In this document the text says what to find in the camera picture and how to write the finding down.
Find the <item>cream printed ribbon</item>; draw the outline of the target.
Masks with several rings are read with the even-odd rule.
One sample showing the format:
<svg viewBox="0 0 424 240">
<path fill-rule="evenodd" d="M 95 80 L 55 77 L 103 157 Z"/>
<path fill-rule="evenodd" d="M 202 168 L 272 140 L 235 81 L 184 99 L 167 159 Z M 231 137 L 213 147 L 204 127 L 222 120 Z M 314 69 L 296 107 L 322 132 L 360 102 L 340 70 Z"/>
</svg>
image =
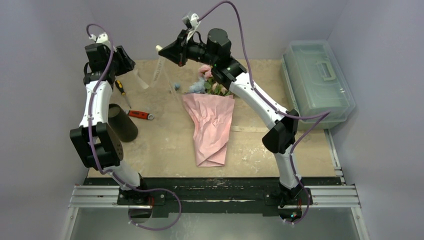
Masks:
<svg viewBox="0 0 424 240">
<path fill-rule="evenodd" d="M 189 121 L 182 96 L 188 92 L 191 85 L 198 81 L 198 70 L 201 66 L 201 63 L 189 60 L 186 65 L 179 67 L 161 56 L 155 60 L 137 60 L 138 73 L 148 88 L 132 87 L 134 92 L 131 93 L 131 99 L 139 106 L 150 107 L 149 112 L 156 117 L 170 112 L 184 116 Z M 178 91 L 174 90 L 174 83 L 180 84 Z M 235 105 L 231 130 L 249 133 L 266 132 L 268 129 L 251 107 L 238 95 L 233 94 L 233 97 Z"/>
</svg>

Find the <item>pink flower bouquet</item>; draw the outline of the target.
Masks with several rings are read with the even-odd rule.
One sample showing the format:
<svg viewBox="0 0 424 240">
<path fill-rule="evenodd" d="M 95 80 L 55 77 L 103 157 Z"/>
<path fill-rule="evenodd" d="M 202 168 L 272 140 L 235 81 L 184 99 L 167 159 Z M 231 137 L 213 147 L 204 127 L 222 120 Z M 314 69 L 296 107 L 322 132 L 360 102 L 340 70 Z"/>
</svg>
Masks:
<svg viewBox="0 0 424 240">
<path fill-rule="evenodd" d="M 235 108 L 233 93 L 214 79 L 210 65 L 202 65 L 182 104 L 194 123 L 196 166 L 223 167 Z"/>
</svg>

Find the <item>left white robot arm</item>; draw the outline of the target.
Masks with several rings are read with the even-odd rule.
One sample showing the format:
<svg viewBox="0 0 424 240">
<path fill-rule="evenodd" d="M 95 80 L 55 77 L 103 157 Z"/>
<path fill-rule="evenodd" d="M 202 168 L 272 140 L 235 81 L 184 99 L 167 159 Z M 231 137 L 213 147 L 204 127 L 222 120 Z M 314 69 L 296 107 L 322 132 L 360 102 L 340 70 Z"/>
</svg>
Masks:
<svg viewBox="0 0 424 240">
<path fill-rule="evenodd" d="M 104 43 L 92 43 L 85 46 L 85 52 L 85 110 L 78 128 L 70 130 L 70 140 L 86 168 L 110 175 L 123 194 L 129 193 L 132 201 L 142 205 L 149 199 L 147 185 L 124 162 L 121 141 L 108 124 L 116 77 L 134 70 L 136 64 L 122 46 L 111 48 Z"/>
</svg>

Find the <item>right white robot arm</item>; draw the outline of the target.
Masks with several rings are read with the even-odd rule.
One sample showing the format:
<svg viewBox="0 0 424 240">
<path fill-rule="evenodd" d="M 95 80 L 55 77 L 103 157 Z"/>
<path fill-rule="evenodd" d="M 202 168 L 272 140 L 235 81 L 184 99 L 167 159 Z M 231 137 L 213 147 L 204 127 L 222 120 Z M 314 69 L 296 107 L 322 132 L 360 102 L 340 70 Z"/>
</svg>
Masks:
<svg viewBox="0 0 424 240">
<path fill-rule="evenodd" d="M 300 198 L 303 189 L 293 157 L 299 114 L 272 100 L 253 81 L 249 68 L 232 57 L 231 47 L 227 32 L 213 28 L 208 32 L 205 43 L 190 39 L 188 30 L 182 30 L 174 42 L 155 48 L 159 56 L 180 67 L 188 60 L 210 65 L 215 81 L 244 100 L 259 115 L 268 128 L 262 143 L 274 154 L 279 171 L 280 196 L 284 202 L 292 204 Z"/>
</svg>

